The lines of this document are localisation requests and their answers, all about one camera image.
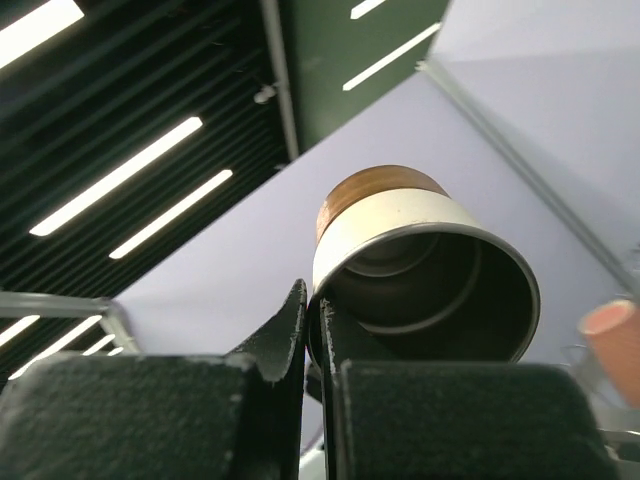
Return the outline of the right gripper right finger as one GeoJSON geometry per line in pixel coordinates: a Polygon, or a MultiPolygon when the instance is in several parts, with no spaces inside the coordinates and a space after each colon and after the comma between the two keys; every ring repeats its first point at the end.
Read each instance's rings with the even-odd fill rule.
{"type": "Polygon", "coordinates": [[[549,365],[395,358],[319,304],[332,479],[615,479],[585,395],[549,365]]]}

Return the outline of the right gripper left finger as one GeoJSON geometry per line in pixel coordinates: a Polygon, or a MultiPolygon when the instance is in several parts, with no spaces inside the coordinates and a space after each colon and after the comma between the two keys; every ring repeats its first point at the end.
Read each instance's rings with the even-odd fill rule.
{"type": "Polygon", "coordinates": [[[294,479],[302,280],[229,353],[56,354],[1,396],[5,479],[294,479]]]}

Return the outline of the brown metal-lined cup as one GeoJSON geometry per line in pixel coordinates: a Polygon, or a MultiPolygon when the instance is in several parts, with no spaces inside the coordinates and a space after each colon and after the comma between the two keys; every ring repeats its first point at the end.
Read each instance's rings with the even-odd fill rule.
{"type": "Polygon", "coordinates": [[[399,359],[522,358],[539,324],[535,275],[433,178],[382,165],[347,177],[316,223],[312,304],[399,359]]]}

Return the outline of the coral mug white interior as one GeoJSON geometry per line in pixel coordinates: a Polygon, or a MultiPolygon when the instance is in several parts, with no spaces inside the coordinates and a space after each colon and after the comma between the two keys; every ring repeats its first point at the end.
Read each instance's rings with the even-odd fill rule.
{"type": "Polygon", "coordinates": [[[639,407],[639,307],[617,299],[596,308],[579,331],[625,402],[639,407]]]}

